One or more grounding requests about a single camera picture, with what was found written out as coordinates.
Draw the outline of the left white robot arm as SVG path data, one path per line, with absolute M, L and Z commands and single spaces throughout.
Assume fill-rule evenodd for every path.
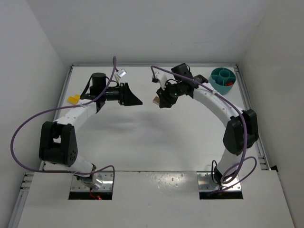
M 93 184 L 96 180 L 96 166 L 79 155 L 77 130 L 97 114 L 106 101 L 117 101 L 123 106 L 143 104 L 128 83 L 107 87 L 106 80 L 106 74 L 93 73 L 80 96 L 79 106 L 53 122 L 44 122 L 41 129 L 39 158 L 65 167 L 84 184 Z

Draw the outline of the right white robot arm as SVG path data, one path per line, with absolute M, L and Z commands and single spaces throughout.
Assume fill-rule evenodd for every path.
M 194 76 L 183 63 L 170 71 L 151 66 L 152 82 L 160 84 L 154 102 L 160 108 L 171 108 L 178 98 L 187 95 L 208 108 L 225 126 L 225 150 L 211 169 L 211 180 L 218 186 L 233 181 L 243 166 L 247 149 L 259 139 L 257 114 L 244 110 L 218 93 L 203 75 Z

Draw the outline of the white lego brick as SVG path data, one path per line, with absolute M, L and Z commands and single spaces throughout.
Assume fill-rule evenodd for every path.
M 160 98 L 158 96 L 156 96 L 153 101 L 154 104 L 159 105 L 160 104 Z

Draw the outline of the yellow lego plate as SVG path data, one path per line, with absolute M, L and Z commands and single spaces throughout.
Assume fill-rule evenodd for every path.
M 78 104 L 79 101 L 77 101 L 74 96 L 69 96 L 67 101 L 70 103 L 70 104 L 73 104 L 73 105 L 76 105 Z

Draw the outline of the yellow lego brick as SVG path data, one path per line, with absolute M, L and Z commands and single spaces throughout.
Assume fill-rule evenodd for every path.
M 80 100 L 80 95 L 74 95 L 74 98 L 79 101 Z

